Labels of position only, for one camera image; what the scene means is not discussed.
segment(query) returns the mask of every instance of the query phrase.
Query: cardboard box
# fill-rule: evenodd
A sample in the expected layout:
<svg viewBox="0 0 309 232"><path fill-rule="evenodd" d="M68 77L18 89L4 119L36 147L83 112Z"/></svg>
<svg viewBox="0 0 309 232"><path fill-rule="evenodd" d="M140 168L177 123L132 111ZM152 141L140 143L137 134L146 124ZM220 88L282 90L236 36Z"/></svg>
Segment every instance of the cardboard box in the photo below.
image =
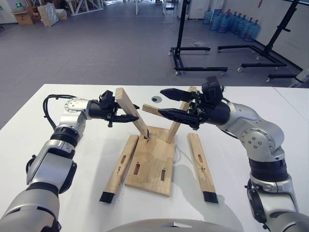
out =
<svg viewBox="0 0 309 232"><path fill-rule="evenodd" d="M52 3L47 3L44 6L39 6L38 11L41 15L44 26L51 27L53 24L59 21L56 9Z"/></svg>
<svg viewBox="0 0 309 232"><path fill-rule="evenodd" d="M65 9L56 9L56 13L59 20L66 20L67 18L67 12Z"/></svg>
<svg viewBox="0 0 309 232"><path fill-rule="evenodd" d="M32 15L28 11L12 12L19 25L32 25Z"/></svg>

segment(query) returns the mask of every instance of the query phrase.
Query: blue water jug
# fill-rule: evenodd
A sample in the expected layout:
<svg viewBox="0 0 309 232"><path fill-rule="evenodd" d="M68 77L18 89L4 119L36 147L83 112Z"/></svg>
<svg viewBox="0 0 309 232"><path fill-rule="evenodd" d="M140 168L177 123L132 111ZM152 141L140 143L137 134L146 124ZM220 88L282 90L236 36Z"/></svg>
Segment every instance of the blue water jug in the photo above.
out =
<svg viewBox="0 0 309 232"><path fill-rule="evenodd" d="M253 18L251 17L248 21L244 22L242 29L241 29L241 32L239 33L238 37L240 37L240 38L244 37L248 28L253 24L252 19Z"/></svg>
<svg viewBox="0 0 309 232"><path fill-rule="evenodd" d="M219 33L227 33L228 27L230 25L230 21L231 21L231 15L230 15L230 13L227 13L227 15L224 16L221 19L221 23L220 23L218 32Z"/></svg>
<svg viewBox="0 0 309 232"><path fill-rule="evenodd" d="M218 30L220 23L221 23L222 13L221 10L218 11L218 14L212 17L210 30Z"/></svg>
<svg viewBox="0 0 309 232"><path fill-rule="evenodd" d="M227 16L227 14L229 14L229 15L231 14L231 9L228 9L227 12L225 12L225 13L223 14L223 17L224 17L224 16Z"/></svg>
<svg viewBox="0 0 309 232"><path fill-rule="evenodd" d="M228 25L228 29L229 29L229 30L232 29L233 23L234 23L235 19L237 19L236 13L237 13L237 11L235 11L234 14L231 15L230 25Z"/></svg>
<svg viewBox="0 0 309 232"><path fill-rule="evenodd" d="M211 23L211 16L212 16L212 11L211 11L211 8L209 7L208 10L204 14L203 24Z"/></svg>
<svg viewBox="0 0 309 232"><path fill-rule="evenodd" d="M257 24L258 21L259 20L256 20L255 23L248 28L247 32L245 33L245 35L243 37L243 40L249 41L249 42L255 40L255 38L256 38L260 28L261 28L260 25Z"/></svg>
<svg viewBox="0 0 309 232"><path fill-rule="evenodd" d="M237 23L237 28L236 31L234 32L234 34L238 35L241 30L242 30L242 26L243 24L246 22L246 14L243 16L243 18L241 20L239 20L239 22Z"/></svg>
<svg viewBox="0 0 309 232"><path fill-rule="evenodd" d="M237 29L237 24L241 20L241 13L239 13L238 17L234 19L233 24L231 26L231 32L235 32Z"/></svg>

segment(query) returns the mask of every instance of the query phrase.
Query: wooden base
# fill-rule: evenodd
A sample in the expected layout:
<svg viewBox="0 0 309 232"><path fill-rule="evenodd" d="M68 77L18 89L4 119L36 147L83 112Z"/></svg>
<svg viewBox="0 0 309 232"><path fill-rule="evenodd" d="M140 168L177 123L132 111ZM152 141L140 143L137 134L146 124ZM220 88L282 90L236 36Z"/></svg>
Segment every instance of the wooden base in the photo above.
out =
<svg viewBox="0 0 309 232"><path fill-rule="evenodd" d="M166 143L168 129L148 127L148 130L148 139L140 135L125 185L168 197L175 140Z"/></svg>

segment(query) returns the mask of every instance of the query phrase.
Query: gray floor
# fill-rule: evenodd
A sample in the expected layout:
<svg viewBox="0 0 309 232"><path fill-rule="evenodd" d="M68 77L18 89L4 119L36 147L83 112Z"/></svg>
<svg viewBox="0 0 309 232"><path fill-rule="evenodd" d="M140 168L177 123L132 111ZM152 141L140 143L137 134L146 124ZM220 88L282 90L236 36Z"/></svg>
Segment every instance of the gray floor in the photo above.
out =
<svg viewBox="0 0 309 232"><path fill-rule="evenodd" d="M298 73L292 66L236 70L241 63L256 62L248 49L217 53L216 46L243 44L234 34L210 31L201 21L185 23L183 46L204 42L208 55L187 52L187 66L228 67L218 72L188 72L174 75L168 57L176 45L179 20L175 11L162 15L162 7L121 3L103 11L68 17L51 28L3 25L0 32L0 128L45 83L94 85L201 85L208 75L217 75L227 86L286 87L290 80L266 83L269 73Z"/></svg>

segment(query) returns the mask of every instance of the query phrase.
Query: metal frame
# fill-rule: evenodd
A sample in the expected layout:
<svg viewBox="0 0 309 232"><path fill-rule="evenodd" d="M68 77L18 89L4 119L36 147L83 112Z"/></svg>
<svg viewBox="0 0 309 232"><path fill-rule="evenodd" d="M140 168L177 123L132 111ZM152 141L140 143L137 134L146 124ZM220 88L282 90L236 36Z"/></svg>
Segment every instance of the metal frame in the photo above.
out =
<svg viewBox="0 0 309 232"><path fill-rule="evenodd" d="M204 51L204 54L207 54L210 51L210 47L181 47L182 38L183 38L183 26L186 14L187 5L190 4L190 0L183 0L182 6L182 15L180 18L180 26L178 32L178 40L177 40L177 47L171 47L169 51L169 56L173 57L174 61L174 70L175 75L179 74L179 71L220 71L220 75L224 75L227 71L227 67L185 67L183 65L183 61L180 55L181 51Z"/></svg>
<svg viewBox="0 0 309 232"><path fill-rule="evenodd" d="M278 78L296 78L296 76L296 74L269 74L266 82L270 82L270 80Z"/></svg>
<svg viewBox="0 0 309 232"><path fill-rule="evenodd" d="M92 0L88 0L89 2L91 2L93 4L93 6L96 8L96 10L89 10L88 4L87 4L87 0L80 0L78 5L77 5L76 11L74 11L72 3L71 3L73 0L66 0L66 1L69 4L69 7L70 7L71 12L72 12L72 14L71 14L72 16L83 15L83 14L86 14L86 13L91 13L91 12L94 12L94 11L101 11L101 10L103 10L103 6L101 5L100 0L97 1L97 3L98 3L97 5ZM79 9L80 9L80 7L81 7L83 2L85 3L86 11L79 13Z"/></svg>
<svg viewBox="0 0 309 232"><path fill-rule="evenodd" d="M223 49L231 49L231 48L250 48L253 53L256 52L258 55L256 56L256 60L259 60L260 57L265 57L268 59L271 63L242 63L241 66L237 69L238 72L241 72L243 68L251 68L251 67L276 67L278 69L279 67L285 67L287 64L283 63L282 61L278 60L277 58L273 57L270 52L272 51L272 47L277 40L278 36L280 35L281 31L287 31L290 32L291 30L287 29L286 26L288 25L289 21L291 20L294 12L296 11L296 6L298 4L299 0L294 0L286 12L284 18L282 19L279 26L277 26L277 30L272 36L269 43L265 46L265 48L262 50L261 48L258 48L254 45L229 45L229 46L218 46L218 52L220 52Z"/></svg>

